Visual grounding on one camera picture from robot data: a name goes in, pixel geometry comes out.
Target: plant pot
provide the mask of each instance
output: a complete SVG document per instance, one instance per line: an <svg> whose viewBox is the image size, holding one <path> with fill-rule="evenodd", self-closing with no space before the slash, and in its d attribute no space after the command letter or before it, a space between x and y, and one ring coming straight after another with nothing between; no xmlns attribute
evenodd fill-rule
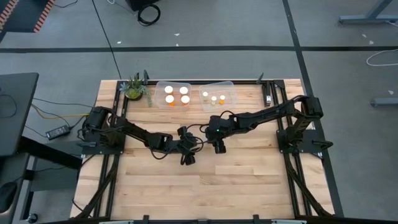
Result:
<svg viewBox="0 0 398 224"><path fill-rule="evenodd" d="M132 97L131 97L131 94L130 94L131 91L135 91L135 90L134 90L134 89L128 89L128 90L126 90L126 92L124 92L124 96L126 96L127 98L129 98L129 100L131 100L131 101L138 101L138 100L140 100L140 99L142 98L143 93L140 93L137 97L132 98Z"/></svg>

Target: butcher block tabletop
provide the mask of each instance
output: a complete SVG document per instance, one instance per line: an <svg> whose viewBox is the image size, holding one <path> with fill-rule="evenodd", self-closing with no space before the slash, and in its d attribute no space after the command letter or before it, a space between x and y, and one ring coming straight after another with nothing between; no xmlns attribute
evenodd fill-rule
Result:
<svg viewBox="0 0 398 224"><path fill-rule="evenodd" d="M101 82L96 106L112 108L117 82ZM289 99L303 94L299 79L284 82ZM232 112L256 112L265 108L261 85L234 87L238 103L230 109ZM198 89L199 85L192 85L191 102L186 111L160 109L156 105L149 107L143 96L139 101L128 103L126 118L149 132L168 133L178 139L179 127L206 124L211 115L222 112L204 112ZM154 97L155 85L149 86L149 90ZM123 99L121 94L119 114ZM190 166L180 165L180 154L156 160L143 143L126 137L111 219L142 220L143 215L149 215L151 220L252 219L254 214L261 219L294 218L284 157L279 152L275 134L277 128L277 122L271 121L250 133L226 138L226 154L215 154L213 146L205 144L195 155L196 163ZM198 126L189 131L206 139ZM333 213L321 160L311 154L300 157L308 189L326 211ZM102 162L103 156L96 155L81 168L75 193L75 202L81 208L97 191ZM300 213L304 214L302 194L297 186L296 191ZM100 216L105 213L107 199L108 191L103 195ZM71 217L79 213L73 206Z"/></svg>

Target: yellow cable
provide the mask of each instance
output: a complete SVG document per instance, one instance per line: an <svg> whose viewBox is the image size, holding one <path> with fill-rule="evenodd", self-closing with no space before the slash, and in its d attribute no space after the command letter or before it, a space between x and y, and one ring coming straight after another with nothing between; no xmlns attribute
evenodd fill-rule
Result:
<svg viewBox="0 0 398 224"><path fill-rule="evenodd" d="M43 118L43 119L60 119L60 118L72 118L72 117L82 117L82 116L88 116L88 113L86 114L73 114L73 115L65 115L65 116L60 116L60 117L47 117L42 115L42 113L38 110L38 107L35 106L34 104L31 104L31 107L33 107L36 112Z"/></svg>

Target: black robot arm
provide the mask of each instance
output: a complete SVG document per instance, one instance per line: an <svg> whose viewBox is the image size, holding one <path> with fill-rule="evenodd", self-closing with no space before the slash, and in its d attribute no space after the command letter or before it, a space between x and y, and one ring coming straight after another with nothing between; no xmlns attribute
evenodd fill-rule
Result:
<svg viewBox="0 0 398 224"><path fill-rule="evenodd" d="M108 126L106 120L112 124L111 127ZM119 133L123 133L144 143L145 147L149 148L152 154L153 152L159 152L166 156L171 153L181 153L181 165L195 163L194 155L199 149L195 148L198 146L198 138L189 133L185 126L179 128L177 132L180 137L179 140L173 140L171 134L150 133L129 122L126 118L117 116L112 109L101 106L95 107L91 111L83 125L83 137L86 142L95 142L96 145L105 144L108 147L116 147L120 144Z"/></svg>
<svg viewBox="0 0 398 224"><path fill-rule="evenodd" d="M295 104L301 102L301 111L295 109ZM231 113L228 119L221 116L211 116L209 126L205 129L208 142L215 147L216 153L225 153L223 138L234 134L243 134L255 129L259 124L266 123L286 116L297 118L293 126L286 128L286 142L296 146L301 143L303 132L308 125L323 116L319 99L314 96L296 96L291 100L261 110L255 113Z"/></svg>

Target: plastic bin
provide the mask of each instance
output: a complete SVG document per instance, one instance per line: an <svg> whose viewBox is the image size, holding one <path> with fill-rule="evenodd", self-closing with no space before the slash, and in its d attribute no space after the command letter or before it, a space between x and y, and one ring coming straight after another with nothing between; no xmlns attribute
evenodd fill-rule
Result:
<svg viewBox="0 0 398 224"><path fill-rule="evenodd" d="M203 92L207 92L207 98L203 96ZM231 81L212 83L208 85L199 86L201 106L204 111L217 111L227 110L234 108L235 104L238 103L238 97L236 96L236 90L234 83ZM224 95L224 104L220 104L220 96ZM211 104L211 97L217 97L216 105Z"/></svg>
<svg viewBox="0 0 398 224"><path fill-rule="evenodd" d="M174 106L169 106L169 104L166 102L166 96L168 95L165 91L164 88L167 86L173 87L173 96L174 96ZM186 110L188 109L189 103L187 105L182 105L181 102L181 93L180 93L180 88L181 87L187 87L188 88L188 93L186 94L191 98L191 84L189 83L179 83L179 82L157 82L156 84L156 89L155 89L155 103L159 108L163 109L171 109L171 110Z"/></svg>

